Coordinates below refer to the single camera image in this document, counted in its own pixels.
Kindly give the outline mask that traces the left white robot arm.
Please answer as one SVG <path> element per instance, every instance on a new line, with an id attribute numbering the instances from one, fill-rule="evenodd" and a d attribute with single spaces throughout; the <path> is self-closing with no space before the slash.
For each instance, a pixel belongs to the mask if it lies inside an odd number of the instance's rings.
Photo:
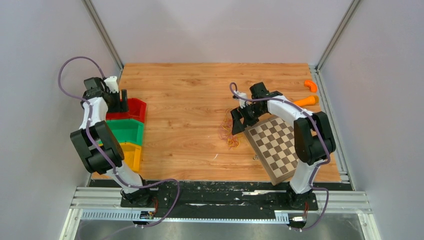
<path id="1" fill-rule="evenodd" d="M 119 89 L 116 76 L 91 77 L 83 83 L 83 120 L 79 129 L 70 134 L 78 156 L 89 173 L 113 178 L 125 201 L 149 206 L 153 193 L 145 186 L 146 181 L 125 163 L 124 151 L 106 122 L 107 113 L 128 109 L 126 90 Z"/>

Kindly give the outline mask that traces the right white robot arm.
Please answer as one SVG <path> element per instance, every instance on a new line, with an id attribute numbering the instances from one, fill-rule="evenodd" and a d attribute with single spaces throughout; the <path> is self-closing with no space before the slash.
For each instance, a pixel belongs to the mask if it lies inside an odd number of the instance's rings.
<path id="1" fill-rule="evenodd" d="M 293 128 L 294 150 L 300 162 L 285 195 L 286 204 L 298 209 L 306 201 L 305 193 L 313 189 L 313 180 L 320 166 L 331 161 L 336 149 L 335 138 L 326 113 L 312 112 L 288 100 L 279 91 L 269 91 L 263 82 L 250 87 L 251 98 L 238 91 L 236 83 L 229 89 L 239 106 L 231 110 L 232 135 L 242 133 L 264 114 L 279 117 Z"/>

